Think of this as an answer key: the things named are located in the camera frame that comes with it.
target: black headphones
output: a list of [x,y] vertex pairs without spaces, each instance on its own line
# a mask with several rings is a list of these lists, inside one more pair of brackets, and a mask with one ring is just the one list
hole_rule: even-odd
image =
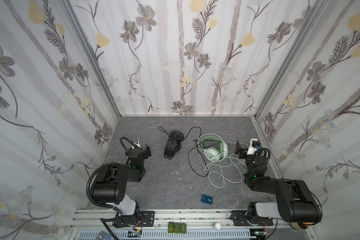
[[181,148],[181,143],[184,140],[184,134],[179,131],[172,131],[169,134],[167,144],[164,148],[164,158],[171,159]]

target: white cable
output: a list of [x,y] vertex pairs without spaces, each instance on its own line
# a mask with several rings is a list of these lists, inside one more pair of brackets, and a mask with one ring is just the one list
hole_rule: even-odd
[[241,143],[241,142],[239,142],[240,144],[243,144],[243,145],[245,145],[245,146],[247,146],[247,148],[250,148],[250,147],[248,147],[248,145],[247,144],[245,144],[245,143]]
[[[225,158],[224,158],[224,159],[221,159],[221,160],[218,160],[218,161],[211,162],[211,163],[209,163],[209,164],[204,168],[204,172],[208,172],[208,167],[210,167],[210,166],[212,166],[212,165],[216,165],[216,166],[220,167],[221,173],[216,172],[216,171],[212,171],[212,172],[210,172],[210,173],[208,174],[208,180],[209,180],[209,182],[210,182],[214,187],[223,188],[223,187],[225,186],[225,180],[227,180],[227,181],[229,181],[229,182],[231,182],[231,183],[240,183],[240,182],[243,180],[243,175],[241,174],[241,171],[240,171],[239,167],[231,160],[231,158],[238,160],[241,164],[243,164],[243,163],[242,163],[239,159],[237,159],[237,158],[235,158],[235,157],[231,157],[232,155],[233,155],[233,154],[231,154],[230,156],[227,157],[227,158],[231,161],[231,164],[229,164],[228,166],[221,166],[221,161],[222,161],[222,160],[225,160]],[[226,177],[224,177],[224,175],[223,175],[222,167],[229,167],[229,166],[231,166],[232,164],[235,165],[236,168],[239,170],[239,173],[240,173],[240,181],[238,181],[238,182],[231,181],[231,180],[227,179]],[[211,178],[210,178],[211,173],[217,173],[217,174],[219,174],[221,177],[223,177],[223,185],[222,185],[221,187],[218,187],[218,186],[216,186],[216,185],[214,185],[214,184],[212,183]]]

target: red wire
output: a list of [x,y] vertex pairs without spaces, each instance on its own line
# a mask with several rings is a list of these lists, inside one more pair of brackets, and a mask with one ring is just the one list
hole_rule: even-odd
[[267,223],[265,221],[263,223],[264,223],[264,232],[265,232],[265,228],[268,228],[268,233],[269,233],[269,227],[268,227]]

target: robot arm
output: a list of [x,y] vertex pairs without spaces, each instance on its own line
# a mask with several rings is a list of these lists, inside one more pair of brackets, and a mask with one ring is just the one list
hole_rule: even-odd
[[253,191],[276,196],[276,202],[251,202],[248,206],[249,218],[270,217],[297,223],[321,221],[322,212],[303,180],[265,176],[271,153],[268,149],[261,148],[257,139],[251,139],[248,149],[242,148],[237,142],[235,154],[245,159],[248,168],[245,184]]

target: white bottle cap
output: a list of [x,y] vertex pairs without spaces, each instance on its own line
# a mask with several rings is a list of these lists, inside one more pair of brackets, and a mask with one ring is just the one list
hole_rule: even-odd
[[213,229],[215,229],[216,231],[218,231],[220,228],[221,228],[220,223],[216,223],[216,224],[213,226]]

